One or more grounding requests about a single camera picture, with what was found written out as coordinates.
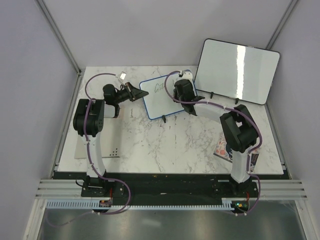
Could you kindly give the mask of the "small blue-framed whiteboard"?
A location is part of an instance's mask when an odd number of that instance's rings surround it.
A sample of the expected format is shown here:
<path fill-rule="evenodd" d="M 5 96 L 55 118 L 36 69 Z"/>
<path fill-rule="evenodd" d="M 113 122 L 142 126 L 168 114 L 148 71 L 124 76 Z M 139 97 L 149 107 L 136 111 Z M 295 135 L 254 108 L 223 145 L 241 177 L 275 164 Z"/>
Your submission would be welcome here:
<path fill-rule="evenodd" d="M 161 119 L 163 115 L 169 116 L 184 110 L 181 104 L 169 97 L 174 94 L 174 84 L 182 80 L 179 73 L 163 75 L 139 83 L 141 90 L 149 92 L 149 95 L 143 97 L 143 102 L 150 120 Z"/>

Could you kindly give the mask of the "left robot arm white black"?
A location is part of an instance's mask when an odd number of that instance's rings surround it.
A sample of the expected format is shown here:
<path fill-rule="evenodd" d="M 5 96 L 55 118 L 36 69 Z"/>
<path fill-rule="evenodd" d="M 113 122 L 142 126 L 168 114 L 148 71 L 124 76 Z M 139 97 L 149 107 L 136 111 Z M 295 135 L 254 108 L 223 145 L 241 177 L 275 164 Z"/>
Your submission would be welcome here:
<path fill-rule="evenodd" d="M 78 101 L 72 124 L 86 150 L 86 176 L 89 179 L 105 180 L 107 170 L 103 163 L 101 150 L 105 107 L 109 107 L 110 118 L 117 118 L 120 113 L 120 103 L 137 101 L 146 97 L 149 92 L 134 87 L 130 82 L 123 84 L 120 89 L 113 84 L 106 84 L 102 91 L 103 99 L 81 98 Z"/>

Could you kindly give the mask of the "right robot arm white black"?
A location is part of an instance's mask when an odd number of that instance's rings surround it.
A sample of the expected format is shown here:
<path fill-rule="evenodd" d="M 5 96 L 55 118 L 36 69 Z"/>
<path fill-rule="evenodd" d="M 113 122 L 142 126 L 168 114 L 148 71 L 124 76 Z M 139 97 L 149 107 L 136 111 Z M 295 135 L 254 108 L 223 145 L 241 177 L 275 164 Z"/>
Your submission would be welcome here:
<path fill-rule="evenodd" d="M 174 84 L 173 97 L 187 113 L 221 124 L 226 146 L 232 150 L 230 176 L 234 181 L 229 184 L 229 191 L 235 197 L 242 196 L 247 191 L 245 182 L 250 178 L 249 152 L 259 136 L 248 108 L 243 104 L 233 108 L 224 107 L 195 95 L 193 84 L 188 79 L 178 80 Z"/>

